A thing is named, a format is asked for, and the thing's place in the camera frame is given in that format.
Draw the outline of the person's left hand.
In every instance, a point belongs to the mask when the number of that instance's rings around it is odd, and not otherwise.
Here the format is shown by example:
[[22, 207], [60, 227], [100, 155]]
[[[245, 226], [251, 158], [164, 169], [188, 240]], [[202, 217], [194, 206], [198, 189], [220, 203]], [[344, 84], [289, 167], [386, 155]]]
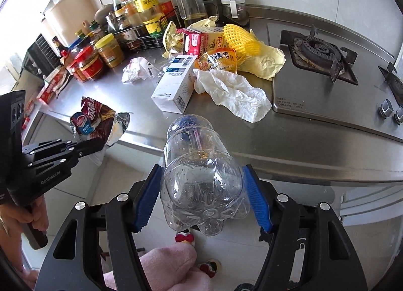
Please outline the person's left hand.
[[32, 212], [30, 213], [13, 202], [1, 205], [1, 219], [7, 227], [7, 231], [22, 232], [23, 224], [31, 224], [34, 229], [39, 231], [48, 229], [49, 218], [44, 196], [37, 198], [31, 206]]

